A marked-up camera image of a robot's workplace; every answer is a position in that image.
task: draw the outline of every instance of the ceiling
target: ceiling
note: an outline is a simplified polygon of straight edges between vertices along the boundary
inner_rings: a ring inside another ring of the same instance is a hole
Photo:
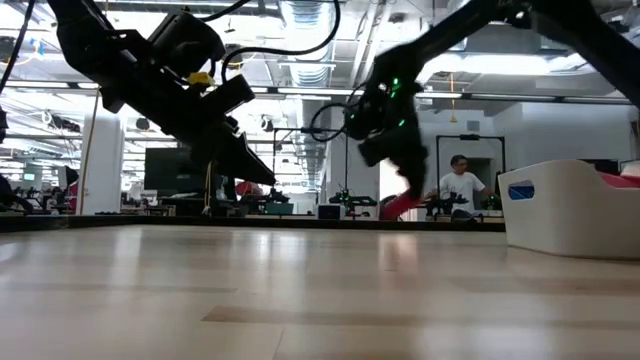
[[[312,2],[319,4],[315,27],[312,31],[296,27],[296,19],[288,11],[300,6],[300,3]],[[459,2],[343,0],[338,35],[327,49],[314,54],[315,58],[312,56],[314,62],[311,65],[292,64],[308,58],[256,54],[244,59],[242,73],[256,87],[313,85],[352,89],[367,78],[375,55],[416,38],[427,31],[430,24],[441,21],[454,11]],[[162,21],[167,11],[177,10],[187,4],[196,13],[208,14],[225,8],[231,1],[110,0],[107,5],[100,0],[96,3],[102,8],[108,7],[107,16],[116,28],[136,29],[146,37]],[[594,2],[602,13],[627,7],[629,3],[619,0]],[[26,0],[0,1],[0,36],[17,36],[25,5]],[[321,42],[332,25],[332,4],[327,0],[265,0],[264,8],[258,5],[261,5],[261,1],[255,0],[234,15],[223,17],[210,25],[227,44],[288,49],[305,48]],[[32,157],[40,163],[44,161],[52,165],[71,164],[78,167],[79,162],[75,159],[80,157],[82,148],[82,141],[77,139],[79,134],[60,130],[47,122],[51,115],[56,115],[82,128],[85,114],[93,107],[95,90],[38,89],[33,85],[42,81],[88,81],[64,61],[55,25],[48,4],[39,0],[22,46],[20,65],[14,68],[11,77],[15,81],[30,81],[31,85],[29,88],[14,86],[7,89],[0,103],[9,112],[11,135],[69,135],[76,138],[8,139],[4,148],[0,149],[0,156],[9,154],[21,158],[23,162],[28,162],[26,158]],[[579,63],[580,59],[576,60],[575,55],[572,57],[572,51],[567,47],[531,31],[516,30],[509,26],[488,25],[466,40],[464,51],[452,52],[449,56],[427,65],[418,81],[434,91],[564,96],[600,96],[614,91],[599,74],[583,67],[574,71],[571,66],[576,61]],[[548,69],[550,64],[553,65],[552,70]],[[301,82],[310,81],[311,75],[321,76],[320,80],[313,78],[319,82]],[[269,142],[274,135],[262,130],[262,120],[271,120],[275,127],[308,126],[310,115],[328,100],[331,100],[330,96],[261,98],[237,109],[234,117],[247,132],[250,146],[271,166],[273,147]],[[492,116],[510,105],[496,101],[458,101],[456,108],[483,110],[485,115]],[[441,110],[450,107],[450,100],[435,99],[422,104],[419,109]],[[148,131],[136,129],[139,115],[133,109],[125,107],[120,115],[129,119],[124,179],[130,183],[140,180],[143,175],[142,160],[146,147],[175,146],[175,143],[170,142],[171,139],[162,134],[157,126],[152,126]],[[320,125],[325,127],[331,124],[326,117],[321,121],[324,122]],[[285,135],[286,132],[278,132],[276,138],[282,140]],[[324,146],[298,132],[290,134],[282,144],[275,161],[279,182],[304,190],[317,189],[321,183]],[[0,172],[7,167],[6,163],[6,160],[4,165],[0,161]]]

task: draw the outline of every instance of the wooden floor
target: wooden floor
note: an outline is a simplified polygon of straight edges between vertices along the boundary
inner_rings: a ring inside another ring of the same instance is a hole
[[[640,266],[490,233],[5,234],[0,358],[637,360]]]

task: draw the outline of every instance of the white t-shirt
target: white t-shirt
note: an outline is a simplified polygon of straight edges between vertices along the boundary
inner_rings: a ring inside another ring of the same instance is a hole
[[[460,209],[470,213],[476,211],[473,204],[473,191],[482,191],[485,186],[473,173],[466,172],[462,175],[450,173],[440,179],[440,196],[448,199],[450,193],[455,192],[469,200],[466,204],[453,204],[453,210]]]

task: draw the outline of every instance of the man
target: man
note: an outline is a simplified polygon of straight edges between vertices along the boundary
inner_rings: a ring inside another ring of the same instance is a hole
[[[450,193],[462,195],[462,197],[469,200],[469,202],[465,204],[454,204],[453,211],[463,210],[469,214],[473,214],[476,211],[475,204],[473,203],[474,191],[482,192],[485,196],[495,194],[473,173],[467,172],[468,165],[468,160],[464,155],[456,155],[451,158],[451,168],[453,172],[440,179],[440,194],[445,195],[444,198],[448,198]],[[434,189],[427,197],[434,197],[436,195],[438,195],[438,190]]]

